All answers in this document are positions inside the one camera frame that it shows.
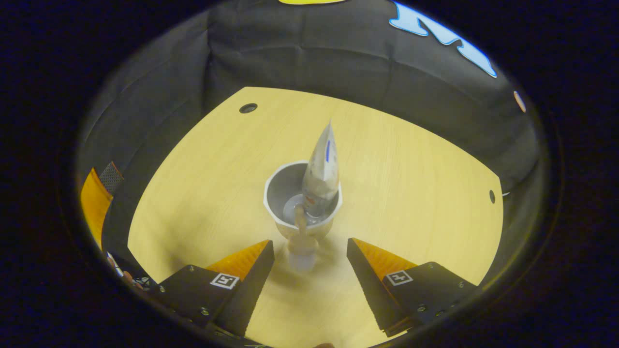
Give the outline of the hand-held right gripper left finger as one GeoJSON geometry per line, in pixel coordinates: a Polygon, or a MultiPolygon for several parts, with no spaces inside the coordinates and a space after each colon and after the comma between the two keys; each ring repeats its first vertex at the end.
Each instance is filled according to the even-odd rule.
{"type": "Polygon", "coordinates": [[[244,337],[274,259],[263,240],[207,267],[188,264],[155,288],[155,300],[199,328],[244,337]]]}

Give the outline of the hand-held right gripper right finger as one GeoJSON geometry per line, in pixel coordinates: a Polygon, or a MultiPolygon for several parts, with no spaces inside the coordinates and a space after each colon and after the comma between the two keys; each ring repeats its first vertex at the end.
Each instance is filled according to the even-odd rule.
{"type": "Polygon", "coordinates": [[[417,265],[358,238],[349,238],[347,259],[387,337],[435,321],[477,288],[437,262],[417,265]]]}

